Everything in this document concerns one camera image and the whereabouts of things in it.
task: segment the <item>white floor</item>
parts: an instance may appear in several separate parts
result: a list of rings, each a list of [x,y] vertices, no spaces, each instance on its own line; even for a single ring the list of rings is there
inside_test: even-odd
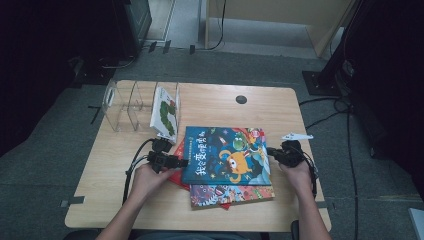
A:
[[[174,48],[189,49],[190,45],[195,45],[196,49],[204,49],[206,7],[205,0],[202,1],[199,27],[199,0],[175,0],[173,9],[170,9],[172,0],[150,0],[153,22],[167,22],[169,25],[158,27],[152,23],[150,32],[158,32],[157,28],[160,28],[163,38],[150,38],[147,44],[158,41],[160,45],[171,40]],[[164,21],[169,13],[170,21]],[[221,19],[210,21],[209,48],[214,47],[221,37],[220,22]],[[332,51],[339,44],[341,34],[342,29],[331,44]],[[214,51],[318,59],[305,26],[298,24],[224,19],[223,41]],[[330,56],[329,47],[321,59],[329,59]]]

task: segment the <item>table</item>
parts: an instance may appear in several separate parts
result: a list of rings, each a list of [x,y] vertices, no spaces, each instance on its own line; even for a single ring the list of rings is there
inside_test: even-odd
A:
[[[355,0],[228,0],[225,19],[307,25],[318,57],[341,26],[352,17]],[[205,48],[209,47],[209,19],[222,18],[224,0],[207,0]]]
[[[139,82],[143,101],[151,100],[155,82]],[[172,92],[175,83],[161,83]],[[279,147],[281,137],[290,132],[305,133],[303,119],[294,90],[289,88],[253,87],[179,83],[181,107],[178,142],[188,125],[262,127],[268,146]],[[244,95],[246,104],[235,98]],[[138,147],[154,137],[149,129],[149,111],[142,116],[137,132],[114,132],[103,119],[74,196],[85,196],[83,204],[72,204],[65,223],[70,228],[104,228],[121,207],[125,174]],[[308,140],[301,140],[302,149],[312,158]],[[147,145],[141,154],[147,154]],[[143,206],[135,229],[289,232],[298,218],[297,199],[293,189],[270,158],[271,181],[275,188],[272,201],[221,208],[192,210],[189,192],[165,182]],[[324,196],[318,181],[317,202]],[[327,208],[319,209],[328,230],[331,222]]]

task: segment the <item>blue book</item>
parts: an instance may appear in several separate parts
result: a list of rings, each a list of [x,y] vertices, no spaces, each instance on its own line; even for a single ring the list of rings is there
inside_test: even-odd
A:
[[[207,185],[271,185],[261,128],[187,126],[181,181]]]

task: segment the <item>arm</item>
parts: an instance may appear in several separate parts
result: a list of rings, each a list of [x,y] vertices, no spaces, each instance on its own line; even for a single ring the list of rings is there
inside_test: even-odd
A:
[[[174,172],[168,170],[156,174],[148,164],[137,168],[127,201],[97,239],[128,239],[144,202]]]
[[[305,161],[295,168],[280,164],[299,200],[300,239],[331,239],[312,195],[309,167]]]

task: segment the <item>gray carpet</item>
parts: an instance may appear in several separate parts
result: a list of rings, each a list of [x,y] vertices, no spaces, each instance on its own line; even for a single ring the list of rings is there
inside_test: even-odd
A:
[[[326,62],[275,56],[161,48],[142,52],[114,78],[258,85],[293,88],[299,101],[310,96],[302,70],[320,71]],[[27,141],[5,154],[0,168],[0,239],[62,239],[73,229],[64,225],[67,209],[61,200],[73,196],[96,137],[104,86],[66,89]],[[332,101],[301,107],[305,125],[335,112]],[[369,156],[367,139],[350,116],[353,166],[358,189],[358,239],[416,239],[408,208],[424,209],[410,177],[390,160]],[[355,195],[349,162],[347,115],[339,114],[308,130],[313,156],[326,196],[334,239],[353,239]],[[253,239],[258,234],[250,234]],[[272,233],[271,239],[290,239]]]

